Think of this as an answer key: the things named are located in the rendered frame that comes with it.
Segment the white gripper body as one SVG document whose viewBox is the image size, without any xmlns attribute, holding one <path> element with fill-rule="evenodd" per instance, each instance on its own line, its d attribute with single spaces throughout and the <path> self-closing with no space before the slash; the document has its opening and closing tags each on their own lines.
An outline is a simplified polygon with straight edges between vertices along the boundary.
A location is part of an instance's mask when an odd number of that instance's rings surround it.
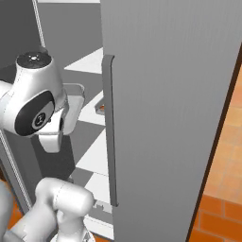
<svg viewBox="0 0 242 242">
<path fill-rule="evenodd" d="M 46 125 L 37 132 L 39 141 L 47 153 L 58 153 L 61 150 L 64 116 L 64 110 L 55 112 Z"/>
</svg>

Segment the grey translucent food container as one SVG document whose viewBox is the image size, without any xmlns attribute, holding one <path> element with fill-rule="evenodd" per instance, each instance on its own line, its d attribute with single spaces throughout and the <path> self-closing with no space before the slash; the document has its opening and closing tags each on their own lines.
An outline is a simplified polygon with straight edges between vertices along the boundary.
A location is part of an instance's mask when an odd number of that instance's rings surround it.
<svg viewBox="0 0 242 242">
<path fill-rule="evenodd" d="M 69 111 L 64 121 L 63 134 L 69 135 L 75 129 L 81 109 L 85 102 L 84 87 L 78 83 L 64 83 L 64 89 L 67 93 Z"/>
</svg>

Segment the white freezer rack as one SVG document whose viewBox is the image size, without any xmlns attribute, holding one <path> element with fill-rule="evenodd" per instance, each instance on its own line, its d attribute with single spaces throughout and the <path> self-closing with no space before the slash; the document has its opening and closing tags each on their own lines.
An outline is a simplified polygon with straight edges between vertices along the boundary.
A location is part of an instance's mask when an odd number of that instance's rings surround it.
<svg viewBox="0 0 242 242">
<path fill-rule="evenodd" d="M 103 130 L 77 163 L 77 167 L 107 176 L 108 156 L 106 130 Z"/>
<path fill-rule="evenodd" d="M 97 114 L 95 112 L 95 105 L 102 99 L 103 92 L 100 92 L 93 99 L 91 99 L 81 110 L 78 117 L 79 121 L 97 124 L 104 126 L 105 125 L 105 116 L 102 114 Z"/>
<path fill-rule="evenodd" d="M 94 173 L 85 188 L 94 194 L 96 200 L 110 203 L 110 184 L 107 176 Z"/>
<path fill-rule="evenodd" d="M 79 71 L 84 73 L 101 74 L 103 48 L 99 48 L 91 54 L 77 60 L 65 67 L 65 70 Z"/>
</svg>

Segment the container with orange food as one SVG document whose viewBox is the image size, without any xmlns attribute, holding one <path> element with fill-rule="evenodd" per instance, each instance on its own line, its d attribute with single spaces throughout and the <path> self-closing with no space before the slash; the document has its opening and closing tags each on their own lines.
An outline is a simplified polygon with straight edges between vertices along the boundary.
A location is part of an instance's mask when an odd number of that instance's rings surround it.
<svg viewBox="0 0 242 242">
<path fill-rule="evenodd" d="M 105 102 L 104 98 L 101 98 L 96 104 L 95 104 L 95 113 L 104 115 L 105 114 Z"/>
</svg>

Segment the white freezer drawer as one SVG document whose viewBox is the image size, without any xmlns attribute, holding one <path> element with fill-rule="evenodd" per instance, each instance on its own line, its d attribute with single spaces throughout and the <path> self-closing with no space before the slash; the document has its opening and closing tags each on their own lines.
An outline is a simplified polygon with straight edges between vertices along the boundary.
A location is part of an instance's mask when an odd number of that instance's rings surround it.
<svg viewBox="0 0 242 242">
<path fill-rule="evenodd" d="M 112 206 L 110 204 L 97 200 L 89 214 L 84 217 L 84 223 L 92 233 L 114 240 Z"/>
</svg>

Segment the grey freezer door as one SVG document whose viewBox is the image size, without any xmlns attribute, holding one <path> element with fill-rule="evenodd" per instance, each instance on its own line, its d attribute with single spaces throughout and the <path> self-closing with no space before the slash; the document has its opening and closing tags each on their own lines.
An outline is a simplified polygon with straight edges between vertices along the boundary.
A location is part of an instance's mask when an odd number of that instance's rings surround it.
<svg viewBox="0 0 242 242">
<path fill-rule="evenodd" d="M 185 242 L 242 44 L 242 0 L 101 0 L 115 242 Z"/>
</svg>

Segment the grey door with white gasket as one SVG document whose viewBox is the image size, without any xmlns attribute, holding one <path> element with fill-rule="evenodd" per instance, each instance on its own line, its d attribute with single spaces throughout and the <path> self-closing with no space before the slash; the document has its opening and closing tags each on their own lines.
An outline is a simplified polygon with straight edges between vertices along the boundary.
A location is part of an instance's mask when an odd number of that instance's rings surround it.
<svg viewBox="0 0 242 242">
<path fill-rule="evenodd" d="M 0 0 L 0 80 L 12 84 L 16 57 L 41 45 L 33 0 Z M 25 214 L 42 178 L 30 138 L 0 128 L 0 167 Z"/>
</svg>

